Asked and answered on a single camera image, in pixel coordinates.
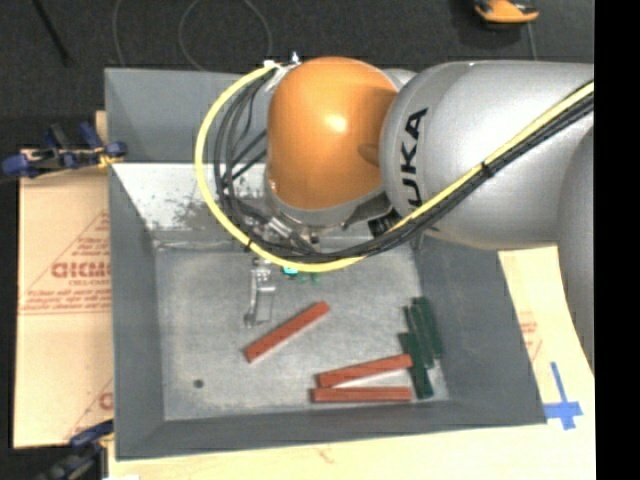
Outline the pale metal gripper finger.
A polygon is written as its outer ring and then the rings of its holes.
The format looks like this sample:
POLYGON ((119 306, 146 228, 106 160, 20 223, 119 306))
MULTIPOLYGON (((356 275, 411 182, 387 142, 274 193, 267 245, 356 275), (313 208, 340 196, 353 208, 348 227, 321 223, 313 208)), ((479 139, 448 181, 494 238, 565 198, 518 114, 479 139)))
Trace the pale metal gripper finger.
POLYGON ((243 316, 243 322, 247 329, 253 328, 258 321, 261 277, 262 273, 259 268, 251 270, 249 285, 249 306, 248 310, 243 316))
POLYGON ((255 322, 258 325, 271 321, 276 292, 276 287, 271 285, 264 285, 257 288, 255 322))

